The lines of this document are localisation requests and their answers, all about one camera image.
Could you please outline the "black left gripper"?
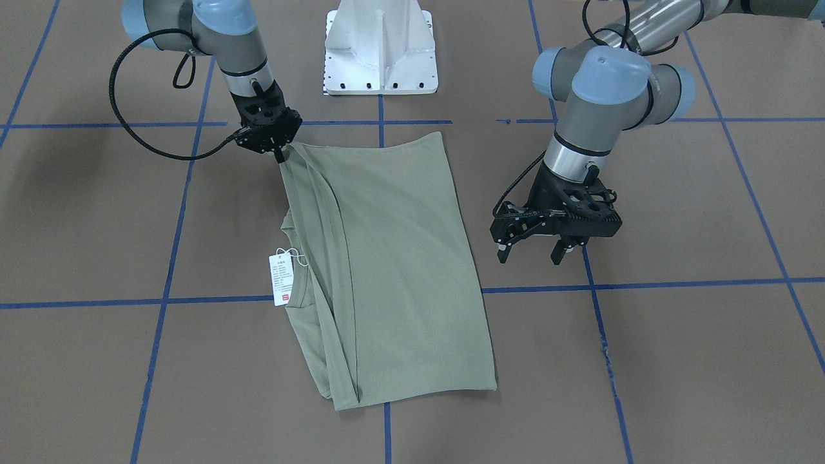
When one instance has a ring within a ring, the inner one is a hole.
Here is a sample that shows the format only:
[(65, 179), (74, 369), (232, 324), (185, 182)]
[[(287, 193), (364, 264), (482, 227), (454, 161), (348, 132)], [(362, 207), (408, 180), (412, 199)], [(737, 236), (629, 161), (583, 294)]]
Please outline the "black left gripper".
[[(506, 196), (539, 166), (524, 206), (507, 202)], [(592, 237), (612, 237), (622, 226), (615, 209), (616, 192), (599, 179), (600, 169), (590, 162), (581, 183), (557, 176), (542, 161), (534, 161), (501, 195), (492, 210), (490, 232), (498, 247), (498, 261), (506, 264), (514, 244), (530, 236), (559, 236), (551, 252), (558, 265), (566, 253), (586, 246)]]

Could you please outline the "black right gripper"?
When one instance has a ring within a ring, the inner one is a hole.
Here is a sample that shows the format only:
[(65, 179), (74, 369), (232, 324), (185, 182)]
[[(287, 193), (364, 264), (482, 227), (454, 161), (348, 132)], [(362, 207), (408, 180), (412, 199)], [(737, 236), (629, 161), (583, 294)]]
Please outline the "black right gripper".
[(286, 106), (276, 82), (263, 89), (259, 82), (253, 81), (251, 90), (254, 93), (251, 97), (232, 96), (242, 127), (233, 135), (233, 140), (256, 153), (274, 153), (278, 164), (283, 164), (287, 159), (283, 149), (294, 140), (303, 120), (297, 111)]

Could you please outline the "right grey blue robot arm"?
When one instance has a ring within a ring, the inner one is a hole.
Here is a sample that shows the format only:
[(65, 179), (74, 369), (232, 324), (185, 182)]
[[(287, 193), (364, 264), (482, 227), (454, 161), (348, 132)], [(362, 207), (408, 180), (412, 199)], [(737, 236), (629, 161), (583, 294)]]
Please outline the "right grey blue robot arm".
[(229, 141), (285, 162), (283, 149), (302, 119), (286, 105), (274, 79), (250, 2), (126, 1), (121, 20), (131, 39), (129, 51), (146, 45), (214, 57), (240, 115), (241, 129)]

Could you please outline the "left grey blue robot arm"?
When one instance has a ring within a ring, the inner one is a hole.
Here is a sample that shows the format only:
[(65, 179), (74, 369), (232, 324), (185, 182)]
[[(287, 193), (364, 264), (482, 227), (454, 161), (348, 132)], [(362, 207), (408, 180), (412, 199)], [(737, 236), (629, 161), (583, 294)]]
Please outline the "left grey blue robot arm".
[(624, 5), (624, 15), (592, 29), (568, 49), (542, 51), (532, 82), (543, 96), (565, 105), (538, 168), (529, 197), (517, 206), (501, 197), (490, 228), (499, 262), (514, 244), (534, 235), (557, 236), (551, 253), (566, 253), (590, 238), (611, 237), (621, 228), (616, 193), (600, 179), (621, 132), (662, 124), (684, 115), (695, 100), (689, 71), (652, 65), (649, 56), (677, 44), (679, 35), (724, 13), (823, 20), (822, 1), (645, 1)]

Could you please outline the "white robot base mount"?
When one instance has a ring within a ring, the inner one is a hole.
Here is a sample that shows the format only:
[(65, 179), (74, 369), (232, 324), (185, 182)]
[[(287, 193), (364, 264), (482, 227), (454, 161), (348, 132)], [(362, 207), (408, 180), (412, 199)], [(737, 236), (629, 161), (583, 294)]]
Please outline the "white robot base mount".
[(418, 1), (342, 1), (325, 26), (326, 95), (437, 92), (432, 15)]

